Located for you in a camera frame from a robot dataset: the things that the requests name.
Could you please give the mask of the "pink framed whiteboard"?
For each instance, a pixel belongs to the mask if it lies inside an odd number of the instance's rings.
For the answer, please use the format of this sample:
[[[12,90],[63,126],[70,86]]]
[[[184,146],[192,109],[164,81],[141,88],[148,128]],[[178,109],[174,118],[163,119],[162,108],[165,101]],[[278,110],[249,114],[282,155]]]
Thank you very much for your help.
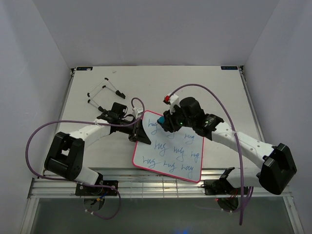
[[[198,183],[201,179],[204,138],[182,127],[174,133],[157,123],[160,114],[145,111],[143,129],[151,144],[136,144],[133,165],[162,175]]]

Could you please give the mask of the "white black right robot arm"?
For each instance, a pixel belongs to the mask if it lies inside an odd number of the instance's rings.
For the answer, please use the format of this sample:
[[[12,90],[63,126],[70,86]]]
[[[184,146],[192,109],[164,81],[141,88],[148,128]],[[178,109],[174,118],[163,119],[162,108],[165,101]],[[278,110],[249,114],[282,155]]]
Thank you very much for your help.
[[[240,173],[244,173],[244,187],[262,187],[274,195],[280,195],[293,176],[297,167],[290,148],[279,143],[277,146],[256,140],[242,132],[235,132],[222,118],[207,114],[193,97],[182,100],[177,95],[167,95],[164,103],[170,106],[158,119],[164,131],[174,133],[182,127],[192,128],[194,132],[210,141],[222,144],[252,162],[254,168],[225,169],[219,179],[207,182],[203,187],[207,195],[231,194],[241,189]]]

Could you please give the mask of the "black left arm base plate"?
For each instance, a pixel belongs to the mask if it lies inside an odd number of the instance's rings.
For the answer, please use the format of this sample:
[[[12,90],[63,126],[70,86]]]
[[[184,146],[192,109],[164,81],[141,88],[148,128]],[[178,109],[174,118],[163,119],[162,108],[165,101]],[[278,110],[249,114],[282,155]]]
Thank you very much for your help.
[[[118,189],[118,180],[104,180],[103,185],[114,187]],[[78,184],[75,190],[76,196],[117,196],[117,192],[114,189],[103,187],[91,187],[83,184]]]

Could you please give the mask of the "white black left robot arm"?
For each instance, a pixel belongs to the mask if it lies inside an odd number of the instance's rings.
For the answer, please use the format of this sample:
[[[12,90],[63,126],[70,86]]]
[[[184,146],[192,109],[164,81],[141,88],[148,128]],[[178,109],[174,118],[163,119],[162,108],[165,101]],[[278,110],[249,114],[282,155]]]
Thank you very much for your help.
[[[58,132],[52,141],[44,168],[68,181],[86,184],[87,190],[93,195],[100,194],[103,190],[103,176],[83,165],[85,148],[114,132],[127,134],[131,142],[151,144],[143,129],[145,108],[133,107],[131,121],[125,119],[127,110],[127,106],[115,102],[111,110],[102,110],[101,115],[85,127],[70,133]]]

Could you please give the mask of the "blue bone-shaped eraser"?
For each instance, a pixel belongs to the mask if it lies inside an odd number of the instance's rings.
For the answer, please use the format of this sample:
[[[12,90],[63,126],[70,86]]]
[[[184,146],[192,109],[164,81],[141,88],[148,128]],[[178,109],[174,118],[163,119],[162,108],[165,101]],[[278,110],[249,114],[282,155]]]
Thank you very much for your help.
[[[157,120],[157,123],[160,124],[160,125],[163,125],[165,123],[165,117],[164,116],[161,116],[158,120]]]

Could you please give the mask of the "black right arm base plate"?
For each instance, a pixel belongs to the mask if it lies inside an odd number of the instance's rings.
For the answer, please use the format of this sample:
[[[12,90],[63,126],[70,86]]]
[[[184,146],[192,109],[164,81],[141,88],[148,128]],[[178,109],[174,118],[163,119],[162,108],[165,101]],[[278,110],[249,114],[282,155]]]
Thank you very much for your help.
[[[220,208],[227,211],[235,211],[238,208],[238,189],[228,182],[218,180],[204,180],[200,185],[204,189],[205,195],[227,195],[227,197],[217,198],[216,201]]]

